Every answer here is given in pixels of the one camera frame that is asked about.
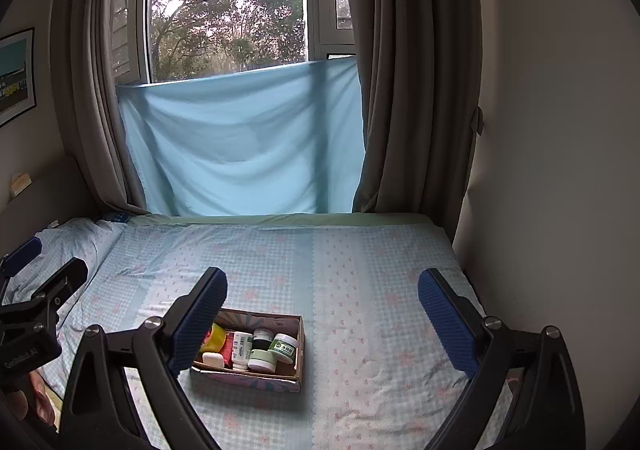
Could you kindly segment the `person's left hand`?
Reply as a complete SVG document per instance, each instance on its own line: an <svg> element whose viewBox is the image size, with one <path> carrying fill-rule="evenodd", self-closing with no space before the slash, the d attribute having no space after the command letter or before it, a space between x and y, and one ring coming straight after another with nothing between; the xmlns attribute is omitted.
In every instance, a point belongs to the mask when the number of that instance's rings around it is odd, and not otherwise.
<svg viewBox="0 0 640 450"><path fill-rule="evenodd" d="M34 411L44 425L54 425L55 408L47 395L46 384L37 371L25 376L17 389L7 392L6 400L19 421L23 421L30 411Z"/></svg>

